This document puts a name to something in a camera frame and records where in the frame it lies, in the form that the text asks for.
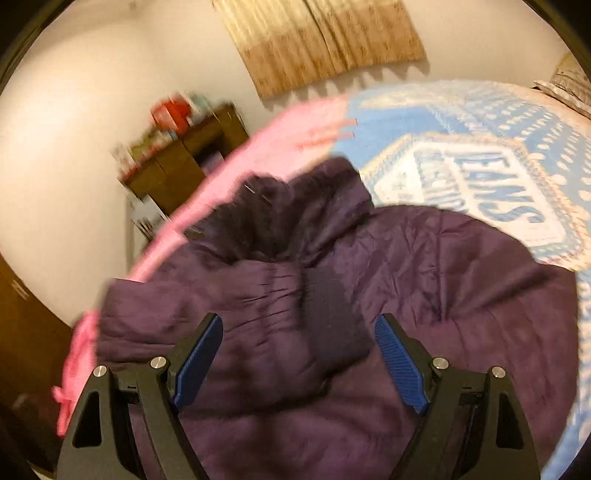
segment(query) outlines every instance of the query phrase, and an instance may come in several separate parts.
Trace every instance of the red object on shelf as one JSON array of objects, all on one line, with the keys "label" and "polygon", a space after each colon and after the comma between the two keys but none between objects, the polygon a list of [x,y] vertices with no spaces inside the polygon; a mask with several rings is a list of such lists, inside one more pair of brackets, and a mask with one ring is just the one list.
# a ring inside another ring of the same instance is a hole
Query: red object on shelf
[{"label": "red object on shelf", "polygon": [[151,112],[154,122],[162,130],[172,130],[182,135],[189,129],[187,117],[191,115],[191,106],[180,96],[152,107]]}]

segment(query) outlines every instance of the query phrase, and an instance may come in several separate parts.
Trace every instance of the pillow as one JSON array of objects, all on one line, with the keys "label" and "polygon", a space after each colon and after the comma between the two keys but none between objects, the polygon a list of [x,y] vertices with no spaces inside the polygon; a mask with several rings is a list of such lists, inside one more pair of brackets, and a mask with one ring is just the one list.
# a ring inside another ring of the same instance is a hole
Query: pillow
[{"label": "pillow", "polygon": [[534,83],[536,87],[542,90],[546,95],[556,98],[558,101],[572,108],[575,112],[578,112],[591,120],[591,106],[579,100],[575,95],[571,95],[566,90],[563,90],[552,83],[539,82],[537,80]]},{"label": "pillow", "polygon": [[550,83],[591,106],[591,82],[572,53],[566,54],[558,64]]}]

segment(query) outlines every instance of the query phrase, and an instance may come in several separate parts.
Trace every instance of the curtain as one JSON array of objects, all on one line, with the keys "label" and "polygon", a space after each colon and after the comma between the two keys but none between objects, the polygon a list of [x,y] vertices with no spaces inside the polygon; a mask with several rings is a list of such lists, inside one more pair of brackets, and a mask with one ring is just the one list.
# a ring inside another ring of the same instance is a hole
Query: curtain
[{"label": "curtain", "polygon": [[261,98],[358,67],[422,60],[399,0],[213,0]]}]

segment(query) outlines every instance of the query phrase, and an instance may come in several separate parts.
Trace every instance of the purple puffer jacket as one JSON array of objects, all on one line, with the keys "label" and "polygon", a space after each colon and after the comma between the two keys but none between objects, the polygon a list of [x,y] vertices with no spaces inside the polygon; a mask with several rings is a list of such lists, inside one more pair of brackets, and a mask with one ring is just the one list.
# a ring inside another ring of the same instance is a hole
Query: purple puffer jacket
[{"label": "purple puffer jacket", "polygon": [[[221,315],[224,341],[181,415],[212,480],[387,479],[416,416],[374,344],[382,312],[457,367],[503,365],[548,460],[576,392],[573,273],[459,213],[374,208],[342,158],[288,184],[250,179],[187,236],[149,282],[111,285],[98,357],[147,361]],[[158,478],[136,415],[134,430]]]}]

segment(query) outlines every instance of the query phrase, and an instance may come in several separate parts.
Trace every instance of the pink cloth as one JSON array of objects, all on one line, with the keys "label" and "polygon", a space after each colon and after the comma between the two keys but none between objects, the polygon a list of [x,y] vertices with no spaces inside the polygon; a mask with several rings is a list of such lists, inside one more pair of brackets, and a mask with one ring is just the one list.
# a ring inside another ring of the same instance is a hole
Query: pink cloth
[{"label": "pink cloth", "polygon": [[[346,96],[301,103],[286,110],[201,183],[159,230],[128,279],[146,282],[164,260],[187,242],[183,232],[220,203],[230,201],[249,176],[289,180],[326,158],[338,138],[351,136],[341,133],[343,127],[356,123],[346,115]],[[64,363],[62,386],[53,388],[53,396],[61,404],[57,421],[60,436],[66,434],[86,380],[96,366],[99,319],[100,312],[94,310],[76,325]]]}]

